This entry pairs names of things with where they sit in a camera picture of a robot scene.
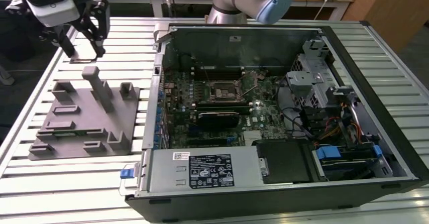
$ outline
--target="floor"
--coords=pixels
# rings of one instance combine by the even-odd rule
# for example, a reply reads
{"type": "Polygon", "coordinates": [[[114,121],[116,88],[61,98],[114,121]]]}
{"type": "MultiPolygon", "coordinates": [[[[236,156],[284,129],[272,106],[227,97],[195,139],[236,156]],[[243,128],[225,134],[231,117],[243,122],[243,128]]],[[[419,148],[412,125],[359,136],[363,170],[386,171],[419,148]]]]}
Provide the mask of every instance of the floor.
{"type": "MultiPolygon", "coordinates": [[[[0,144],[5,138],[33,87],[41,77],[56,48],[49,42],[30,39],[34,56],[22,61],[12,62],[0,54],[0,63],[10,71],[14,78],[12,86],[0,84],[0,144]]],[[[429,27],[422,27],[406,48],[399,52],[399,58],[414,72],[423,85],[429,88],[429,27]]]]}

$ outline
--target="motherboard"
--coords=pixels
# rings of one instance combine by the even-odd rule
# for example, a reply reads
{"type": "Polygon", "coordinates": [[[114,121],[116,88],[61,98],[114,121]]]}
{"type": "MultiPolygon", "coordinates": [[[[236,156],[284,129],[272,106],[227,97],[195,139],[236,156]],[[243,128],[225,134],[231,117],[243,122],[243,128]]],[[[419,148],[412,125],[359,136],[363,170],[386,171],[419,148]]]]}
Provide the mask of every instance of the motherboard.
{"type": "Polygon", "coordinates": [[[286,138],[276,105],[280,79],[263,69],[165,71],[168,148],[247,146],[286,138]]]}

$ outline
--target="slotted metal table surface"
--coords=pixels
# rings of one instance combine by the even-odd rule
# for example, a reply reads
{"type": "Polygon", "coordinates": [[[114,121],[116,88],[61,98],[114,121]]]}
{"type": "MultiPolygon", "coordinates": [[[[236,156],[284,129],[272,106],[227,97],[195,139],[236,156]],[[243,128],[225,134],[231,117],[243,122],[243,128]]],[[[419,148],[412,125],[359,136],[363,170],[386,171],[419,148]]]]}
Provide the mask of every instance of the slotted metal table surface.
{"type": "MultiPolygon", "coordinates": [[[[141,137],[155,58],[152,31],[156,18],[112,18],[104,42],[106,53],[93,64],[70,64],[58,50],[0,148],[1,223],[148,223],[118,195],[118,170],[140,159],[141,137]],[[84,66],[100,68],[100,78],[110,87],[130,81],[141,88],[132,155],[29,161],[29,146],[36,138],[53,95],[56,80],[69,80],[74,88],[89,87],[81,80],[84,66]]],[[[179,19],[177,23],[203,23],[179,19]]],[[[372,86],[394,120],[423,162],[429,164],[429,94],[371,27],[359,22],[280,21],[284,25],[330,25],[372,86]]],[[[74,45],[85,43],[81,34],[69,32],[74,45]]],[[[338,73],[347,82],[344,73],[338,73]]],[[[126,180],[125,188],[134,187],[126,180]]],[[[225,218],[189,223],[427,223],[429,189],[391,194],[358,208],[225,218]]]]}

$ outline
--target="blue latch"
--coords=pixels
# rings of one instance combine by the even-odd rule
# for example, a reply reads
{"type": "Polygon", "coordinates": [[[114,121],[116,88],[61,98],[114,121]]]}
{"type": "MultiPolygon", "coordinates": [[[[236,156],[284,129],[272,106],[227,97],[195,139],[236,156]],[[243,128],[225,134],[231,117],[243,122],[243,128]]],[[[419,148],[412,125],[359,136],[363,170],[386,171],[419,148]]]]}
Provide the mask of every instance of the blue latch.
{"type": "Polygon", "coordinates": [[[323,146],[315,150],[316,157],[320,159],[324,158],[339,158],[340,153],[335,146],[323,146]]]}
{"type": "Polygon", "coordinates": [[[121,169],[120,179],[132,179],[132,178],[133,178],[133,169],[121,169]]]}
{"type": "Polygon", "coordinates": [[[382,156],[380,147],[379,147],[378,145],[374,145],[374,146],[372,146],[372,149],[374,149],[374,152],[375,152],[376,157],[380,157],[380,156],[382,156]]]}

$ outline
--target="power supply label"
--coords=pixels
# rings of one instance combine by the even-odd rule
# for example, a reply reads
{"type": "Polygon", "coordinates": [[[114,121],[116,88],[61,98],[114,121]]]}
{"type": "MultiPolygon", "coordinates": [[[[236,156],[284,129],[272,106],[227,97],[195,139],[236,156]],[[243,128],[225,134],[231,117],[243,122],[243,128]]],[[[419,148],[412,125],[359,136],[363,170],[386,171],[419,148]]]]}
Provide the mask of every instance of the power supply label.
{"type": "Polygon", "coordinates": [[[188,185],[192,189],[233,186],[231,155],[189,156],[188,185]]]}

